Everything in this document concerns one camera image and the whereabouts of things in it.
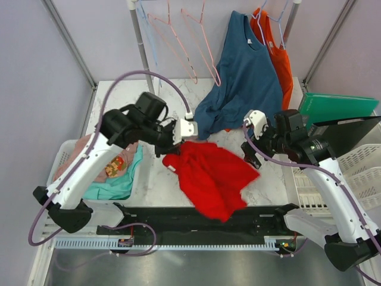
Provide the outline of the red t shirt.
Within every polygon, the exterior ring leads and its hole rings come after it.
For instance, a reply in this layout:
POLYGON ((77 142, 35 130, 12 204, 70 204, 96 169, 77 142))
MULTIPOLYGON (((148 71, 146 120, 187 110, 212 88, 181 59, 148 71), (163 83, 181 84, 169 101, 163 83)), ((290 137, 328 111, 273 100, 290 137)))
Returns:
POLYGON ((175 173, 179 187, 200 214, 227 222, 247 203, 241 192, 260 173, 227 149, 212 142, 185 142, 178 154, 167 154, 163 165, 175 173))

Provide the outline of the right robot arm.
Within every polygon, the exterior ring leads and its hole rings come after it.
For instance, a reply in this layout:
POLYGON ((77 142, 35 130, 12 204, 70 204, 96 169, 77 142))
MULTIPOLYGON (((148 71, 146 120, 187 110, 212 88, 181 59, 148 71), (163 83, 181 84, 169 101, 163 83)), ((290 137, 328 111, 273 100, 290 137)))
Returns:
POLYGON ((260 168, 259 154, 272 163, 300 168, 317 188, 335 223, 330 225, 287 205, 273 219, 273 229, 282 235, 295 231, 316 243, 340 271, 380 254, 380 227, 356 199, 329 143, 320 135, 308 135, 298 110, 276 113, 274 120, 271 124, 260 110, 244 116, 246 142, 241 148, 246 161, 260 168))

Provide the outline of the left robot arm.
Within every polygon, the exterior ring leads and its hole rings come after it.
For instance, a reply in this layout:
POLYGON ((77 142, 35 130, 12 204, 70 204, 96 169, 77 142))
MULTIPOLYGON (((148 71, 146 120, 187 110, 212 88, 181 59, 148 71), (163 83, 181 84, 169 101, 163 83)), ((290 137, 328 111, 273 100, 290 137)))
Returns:
POLYGON ((142 93, 135 104, 106 112, 88 144, 66 169, 48 187, 37 187, 33 195, 48 211, 48 216, 69 234, 87 225, 106 225, 117 234, 130 229, 130 219, 115 204, 86 202, 83 195, 106 165, 138 141, 155 147, 158 156, 173 151, 178 145, 172 121, 161 126, 161 113, 168 106, 161 98, 150 92, 142 93))

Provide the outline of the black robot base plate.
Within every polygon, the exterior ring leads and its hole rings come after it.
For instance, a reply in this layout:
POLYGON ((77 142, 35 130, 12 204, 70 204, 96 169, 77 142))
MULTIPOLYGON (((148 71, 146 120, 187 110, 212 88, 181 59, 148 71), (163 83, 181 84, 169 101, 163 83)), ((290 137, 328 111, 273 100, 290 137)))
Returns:
POLYGON ((235 211, 227 222, 209 219, 194 207, 124 207, 119 206, 125 229, 111 230, 98 226, 98 235, 133 235, 152 243, 165 242, 206 243, 260 243, 266 236, 291 237, 283 215, 296 209, 296 204, 284 206, 251 206, 235 211))

